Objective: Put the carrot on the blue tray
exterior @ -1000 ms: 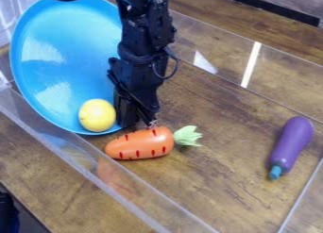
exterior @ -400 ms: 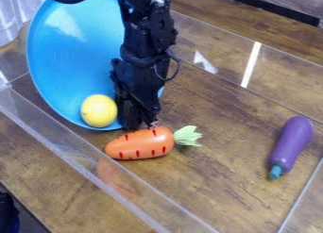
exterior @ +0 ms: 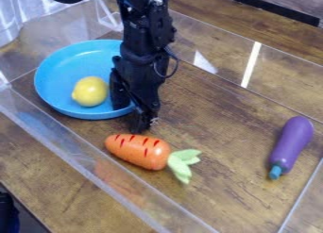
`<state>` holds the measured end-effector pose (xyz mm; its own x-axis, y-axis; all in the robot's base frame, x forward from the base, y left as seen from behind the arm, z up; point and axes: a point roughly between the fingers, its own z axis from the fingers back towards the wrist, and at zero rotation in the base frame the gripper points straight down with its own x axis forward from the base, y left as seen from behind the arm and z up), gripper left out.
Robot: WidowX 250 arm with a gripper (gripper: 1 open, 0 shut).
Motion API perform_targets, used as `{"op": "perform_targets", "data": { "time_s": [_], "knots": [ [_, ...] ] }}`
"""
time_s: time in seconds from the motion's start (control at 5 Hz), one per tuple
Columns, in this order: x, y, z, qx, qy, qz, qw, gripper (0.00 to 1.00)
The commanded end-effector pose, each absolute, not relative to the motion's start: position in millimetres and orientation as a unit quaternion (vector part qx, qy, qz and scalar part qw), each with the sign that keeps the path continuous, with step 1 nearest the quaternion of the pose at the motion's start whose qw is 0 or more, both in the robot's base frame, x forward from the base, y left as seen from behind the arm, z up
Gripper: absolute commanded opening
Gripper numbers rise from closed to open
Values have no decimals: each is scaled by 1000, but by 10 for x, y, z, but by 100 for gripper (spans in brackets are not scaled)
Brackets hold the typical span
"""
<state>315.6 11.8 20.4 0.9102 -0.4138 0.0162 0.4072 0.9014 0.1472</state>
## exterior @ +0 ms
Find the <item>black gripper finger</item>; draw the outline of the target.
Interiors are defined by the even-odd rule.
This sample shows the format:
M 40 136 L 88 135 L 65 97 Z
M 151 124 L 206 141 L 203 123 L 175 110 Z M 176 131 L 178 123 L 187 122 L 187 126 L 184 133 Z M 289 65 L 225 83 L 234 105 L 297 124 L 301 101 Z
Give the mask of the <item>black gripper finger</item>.
M 139 134 L 158 121 L 158 111 L 135 108 L 129 118 L 129 132 Z
M 129 98 L 115 70 L 109 73 L 109 96 L 113 110 L 125 108 L 129 105 Z

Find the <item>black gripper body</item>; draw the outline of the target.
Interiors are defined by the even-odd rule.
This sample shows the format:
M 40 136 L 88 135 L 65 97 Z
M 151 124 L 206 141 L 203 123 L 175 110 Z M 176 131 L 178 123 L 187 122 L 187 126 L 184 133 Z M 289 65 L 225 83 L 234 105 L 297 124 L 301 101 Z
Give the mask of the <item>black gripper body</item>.
M 119 47 L 119 55 L 112 57 L 112 62 L 112 70 L 117 72 L 129 101 L 133 101 L 139 108 L 159 112 L 158 89 L 164 81 L 168 65 L 164 50 L 139 56 L 123 44 Z

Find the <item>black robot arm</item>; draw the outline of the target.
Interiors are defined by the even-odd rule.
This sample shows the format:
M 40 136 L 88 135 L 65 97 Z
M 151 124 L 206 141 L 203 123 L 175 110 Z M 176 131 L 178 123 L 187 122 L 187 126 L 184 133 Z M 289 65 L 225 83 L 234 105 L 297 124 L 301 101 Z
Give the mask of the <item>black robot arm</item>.
M 158 119 L 158 89 L 168 77 L 168 60 L 178 60 L 167 45 L 176 32 L 167 0 L 117 0 L 123 37 L 112 57 L 109 95 L 113 109 L 133 103 L 129 132 L 139 134 Z

